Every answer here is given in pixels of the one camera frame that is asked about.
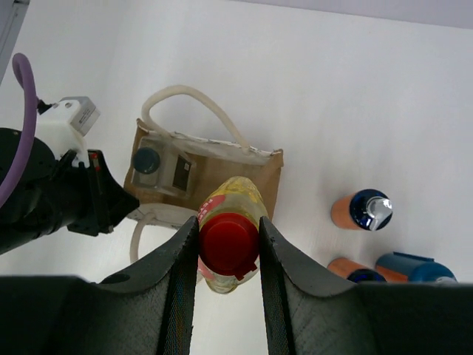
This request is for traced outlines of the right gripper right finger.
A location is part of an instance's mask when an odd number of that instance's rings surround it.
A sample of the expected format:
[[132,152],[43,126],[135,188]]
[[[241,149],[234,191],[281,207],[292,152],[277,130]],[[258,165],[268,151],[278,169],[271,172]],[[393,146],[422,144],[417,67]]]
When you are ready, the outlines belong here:
[[266,217],[259,244],[269,354],[359,354],[361,303],[354,283],[308,257]]

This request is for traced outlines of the yellow bottle red cap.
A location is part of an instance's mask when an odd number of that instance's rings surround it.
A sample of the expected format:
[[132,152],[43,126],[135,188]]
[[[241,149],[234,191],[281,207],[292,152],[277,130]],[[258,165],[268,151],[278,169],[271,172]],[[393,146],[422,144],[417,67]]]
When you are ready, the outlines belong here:
[[212,291],[229,294],[257,274],[259,220],[267,216],[259,190],[246,177],[229,178],[202,203],[198,271]]

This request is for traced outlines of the clear bottle dark cap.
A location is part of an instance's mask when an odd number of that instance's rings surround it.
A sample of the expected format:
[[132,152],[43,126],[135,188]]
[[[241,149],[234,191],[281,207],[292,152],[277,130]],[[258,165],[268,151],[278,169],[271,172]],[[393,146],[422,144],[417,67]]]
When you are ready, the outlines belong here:
[[188,198],[195,162],[170,138],[147,135],[132,155],[132,185],[173,197]]

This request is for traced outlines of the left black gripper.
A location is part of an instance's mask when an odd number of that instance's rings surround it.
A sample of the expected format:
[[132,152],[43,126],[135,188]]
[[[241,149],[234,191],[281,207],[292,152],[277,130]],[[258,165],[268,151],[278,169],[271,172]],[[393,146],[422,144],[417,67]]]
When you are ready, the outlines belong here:
[[[35,138],[18,185],[1,207],[1,253],[52,234],[85,216],[88,208],[86,167],[72,165],[69,150],[56,159],[43,141]],[[140,205],[113,177],[100,150],[88,151],[87,174],[91,207],[85,234],[109,234]]]

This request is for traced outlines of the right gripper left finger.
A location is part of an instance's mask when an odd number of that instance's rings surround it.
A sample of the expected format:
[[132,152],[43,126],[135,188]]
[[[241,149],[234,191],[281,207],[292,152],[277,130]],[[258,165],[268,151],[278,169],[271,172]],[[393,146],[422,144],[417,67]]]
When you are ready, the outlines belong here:
[[99,354],[188,354],[197,281],[195,217],[163,245],[98,284]]

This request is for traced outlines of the burlap canvas tote bag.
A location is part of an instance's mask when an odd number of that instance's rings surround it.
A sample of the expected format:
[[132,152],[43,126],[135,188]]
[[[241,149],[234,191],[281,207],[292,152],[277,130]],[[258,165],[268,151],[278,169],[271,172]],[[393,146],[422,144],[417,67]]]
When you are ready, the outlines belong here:
[[[176,95],[187,95],[213,112],[230,132],[233,141],[218,141],[170,132],[153,121],[151,109]],[[284,165],[281,149],[266,152],[252,147],[233,121],[214,101],[199,90],[186,85],[173,85],[148,97],[137,119],[137,130],[132,150],[136,152],[142,138],[168,138],[195,163],[192,169],[191,194],[187,198],[174,197],[155,189],[141,188],[133,183],[134,168],[130,167],[124,189],[136,197],[140,205],[128,217],[137,221],[129,249],[132,263],[139,258],[140,236],[146,225],[179,229],[191,216],[197,214],[204,199],[227,179],[243,176],[252,180],[259,190],[265,207],[273,216]]]

